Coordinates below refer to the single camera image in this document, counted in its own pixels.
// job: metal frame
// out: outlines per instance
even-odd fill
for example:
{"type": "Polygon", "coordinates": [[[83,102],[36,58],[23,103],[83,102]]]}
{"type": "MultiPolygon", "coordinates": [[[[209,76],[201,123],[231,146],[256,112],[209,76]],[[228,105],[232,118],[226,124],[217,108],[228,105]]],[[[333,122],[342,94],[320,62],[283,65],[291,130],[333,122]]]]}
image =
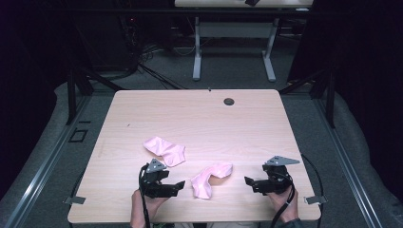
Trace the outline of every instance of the metal frame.
{"type": "Polygon", "coordinates": [[[240,22],[200,22],[195,19],[195,64],[193,66],[193,80],[201,78],[202,50],[201,37],[250,37],[268,38],[266,50],[262,52],[263,63],[269,82],[275,82],[276,76],[270,60],[278,30],[278,18],[273,23],[240,23],[240,22]]]}

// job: metal rail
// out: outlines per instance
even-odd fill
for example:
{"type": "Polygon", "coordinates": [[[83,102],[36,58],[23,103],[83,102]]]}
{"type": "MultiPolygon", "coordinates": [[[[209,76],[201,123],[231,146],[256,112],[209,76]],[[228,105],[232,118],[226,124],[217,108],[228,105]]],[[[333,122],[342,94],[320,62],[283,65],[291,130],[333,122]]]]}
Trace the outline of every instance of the metal rail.
{"type": "Polygon", "coordinates": [[[336,155],[340,162],[341,169],[344,175],[346,175],[347,182],[350,184],[350,188],[355,196],[359,208],[361,209],[362,215],[364,216],[368,224],[368,227],[382,228],[382,224],[371,204],[370,199],[367,196],[367,192],[362,186],[361,181],[359,180],[359,177],[356,174],[352,163],[350,162],[350,158],[343,146],[343,143],[337,135],[336,129],[330,127],[330,125],[326,121],[323,103],[318,99],[314,99],[314,104],[317,108],[317,111],[319,112],[320,119],[323,121],[328,133],[333,140],[333,143],[335,144],[336,155]]]}
{"type": "Polygon", "coordinates": [[[9,220],[6,223],[6,227],[22,227],[24,225],[25,219],[27,218],[30,209],[38,199],[39,195],[42,192],[42,189],[45,187],[48,178],[50,177],[54,167],[56,166],[56,163],[62,156],[62,149],[64,148],[64,145],[68,140],[68,136],[71,135],[71,133],[74,131],[75,125],[78,123],[79,117],[86,109],[89,100],[90,97],[84,96],[83,100],[79,103],[77,107],[76,118],[70,125],[66,125],[63,129],[51,153],[42,163],[35,177],[32,179],[32,182],[29,184],[29,187],[27,188],[24,196],[21,198],[20,202],[17,204],[11,216],[9,217],[9,220]]]}

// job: white table leg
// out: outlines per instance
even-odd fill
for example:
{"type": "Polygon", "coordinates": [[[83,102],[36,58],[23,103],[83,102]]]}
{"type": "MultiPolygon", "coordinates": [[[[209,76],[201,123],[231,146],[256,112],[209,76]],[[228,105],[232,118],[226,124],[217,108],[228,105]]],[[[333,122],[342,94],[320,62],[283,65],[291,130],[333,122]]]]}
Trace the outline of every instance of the white table leg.
{"type": "Polygon", "coordinates": [[[270,54],[273,49],[273,44],[275,43],[275,38],[278,30],[278,18],[273,22],[273,26],[270,31],[269,41],[267,42],[266,50],[262,52],[264,66],[266,67],[267,77],[269,82],[275,82],[276,76],[275,71],[273,70],[272,62],[270,61],[270,54]]]}
{"type": "Polygon", "coordinates": [[[201,35],[199,27],[199,17],[195,20],[195,64],[193,65],[193,80],[198,81],[201,79],[202,69],[202,51],[201,51],[201,35]]]}

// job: sleeve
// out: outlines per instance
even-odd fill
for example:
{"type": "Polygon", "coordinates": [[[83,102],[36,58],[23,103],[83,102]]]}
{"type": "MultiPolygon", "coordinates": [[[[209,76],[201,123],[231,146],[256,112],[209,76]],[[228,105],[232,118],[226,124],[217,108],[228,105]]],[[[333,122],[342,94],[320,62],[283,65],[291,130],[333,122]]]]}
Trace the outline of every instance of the sleeve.
{"type": "Polygon", "coordinates": [[[278,228],[303,228],[301,219],[297,218],[281,224],[278,228]]]}

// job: metal bracket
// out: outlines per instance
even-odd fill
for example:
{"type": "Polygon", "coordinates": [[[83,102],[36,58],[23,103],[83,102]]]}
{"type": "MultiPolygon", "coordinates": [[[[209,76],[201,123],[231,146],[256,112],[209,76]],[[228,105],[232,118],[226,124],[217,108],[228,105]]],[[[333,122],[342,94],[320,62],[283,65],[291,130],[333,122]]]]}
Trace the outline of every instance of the metal bracket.
{"type": "Polygon", "coordinates": [[[146,173],[154,173],[157,171],[164,170],[166,166],[156,159],[152,159],[150,164],[147,167],[146,173]]]}
{"type": "Polygon", "coordinates": [[[73,197],[73,198],[67,197],[67,198],[63,201],[63,203],[69,204],[69,205],[72,205],[73,203],[83,204],[84,201],[86,201],[86,199],[85,199],[85,198],[81,198],[81,197],[73,197]]]}
{"type": "Polygon", "coordinates": [[[287,159],[281,156],[275,156],[269,161],[266,162],[267,165],[271,166],[281,166],[281,165],[286,165],[286,164],[296,164],[299,163],[298,160],[292,160],[292,159],[287,159]]]}
{"type": "Polygon", "coordinates": [[[310,198],[304,198],[305,202],[308,204],[323,204],[325,202],[328,202],[328,200],[325,198],[325,196],[313,196],[310,198]]]}

